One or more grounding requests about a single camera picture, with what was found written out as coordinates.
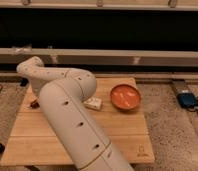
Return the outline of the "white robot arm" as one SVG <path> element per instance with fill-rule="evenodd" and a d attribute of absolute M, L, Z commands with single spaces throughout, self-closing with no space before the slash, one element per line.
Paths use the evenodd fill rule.
<path fill-rule="evenodd" d="M 17 66 L 28 79 L 42 113 L 79 171 L 134 171 L 83 102 L 96 91 L 83 69 L 46 67 L 34 56 Z"/>

